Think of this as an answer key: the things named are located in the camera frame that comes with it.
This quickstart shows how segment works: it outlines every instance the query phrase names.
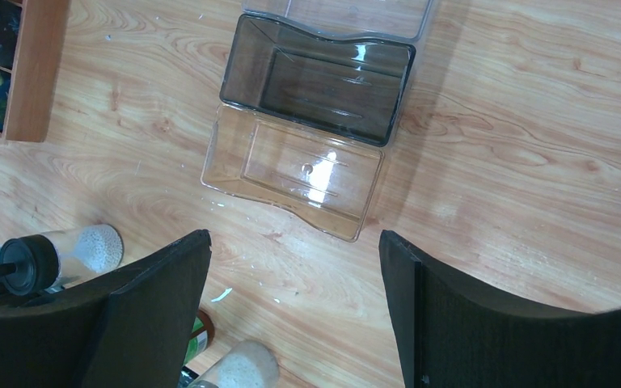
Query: white granules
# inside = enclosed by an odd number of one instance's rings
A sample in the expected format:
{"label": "white granules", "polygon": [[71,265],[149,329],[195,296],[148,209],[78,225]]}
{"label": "white granules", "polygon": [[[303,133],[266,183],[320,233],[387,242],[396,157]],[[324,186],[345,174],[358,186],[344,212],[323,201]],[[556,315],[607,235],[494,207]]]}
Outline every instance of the white granules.
{"label": "white granules", "polygon": [[122,239],[110,225],[84,228],[73,250],[73,256],[96,273],[117,268],[122,260],[122,253]]}
{"label": "white granules", "polygon": [[280,378],[275,356],[254,341],[239,343],[220,363],[219,388],[271,388]]}

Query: wooden shelf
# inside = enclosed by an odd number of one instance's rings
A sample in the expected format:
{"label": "wooden shelf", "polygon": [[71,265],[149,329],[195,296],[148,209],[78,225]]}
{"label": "wooden shelf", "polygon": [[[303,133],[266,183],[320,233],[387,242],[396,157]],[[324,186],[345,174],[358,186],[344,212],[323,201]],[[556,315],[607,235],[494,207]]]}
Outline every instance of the wooden shelf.
{"label": "wooden shelf", "polygon": [[15,48],[6,121],[0,137],[41,142],[46,138],[70,0],[9,0],[23,8]]}

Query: wooden table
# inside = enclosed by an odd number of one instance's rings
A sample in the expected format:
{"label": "wooden table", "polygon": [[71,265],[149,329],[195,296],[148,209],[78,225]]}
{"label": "wooden table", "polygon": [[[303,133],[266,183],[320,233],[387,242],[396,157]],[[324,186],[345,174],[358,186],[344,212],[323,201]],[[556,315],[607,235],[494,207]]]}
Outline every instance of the wooden table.
{"label": "wooden table", "polygon": [[621,2],[443,0],[355,243],[201,186],[240,13],[73,0],[47,141],[0,141],[0,243],[108,222],[135,260],[211,230],[218,331],[190,365],[257,338],[283,386],[403,384],[382,229],[523,297],[621,306]]}

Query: plastic bin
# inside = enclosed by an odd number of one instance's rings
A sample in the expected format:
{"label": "plastic bin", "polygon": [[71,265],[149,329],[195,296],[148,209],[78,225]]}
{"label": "plastic bin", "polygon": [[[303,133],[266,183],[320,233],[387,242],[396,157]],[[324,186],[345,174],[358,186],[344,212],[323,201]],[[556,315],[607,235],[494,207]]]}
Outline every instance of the plastic bin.
{"label": "plastic bin", "polygon": [[361,232],[434,0],[245,0],[201,182]]}
{"label": "plastic bin", "polygon": [[244,12],[337,38],[377,36],[412,43],[425,31],[434,0],[244,0]]}

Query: jar lid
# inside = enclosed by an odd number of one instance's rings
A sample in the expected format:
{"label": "jar lid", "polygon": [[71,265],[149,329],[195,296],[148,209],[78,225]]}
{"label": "jar lid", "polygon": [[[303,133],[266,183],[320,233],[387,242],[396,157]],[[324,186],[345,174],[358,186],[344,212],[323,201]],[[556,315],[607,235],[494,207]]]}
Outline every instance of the jar lid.
{"label": "jar lid", "polygon": [[0,250],[0,264],[8,263],[15,264],[16,270],[1,281],[15,295],[47,289],[60,271],[56,248],[40,234],[6,241]]}

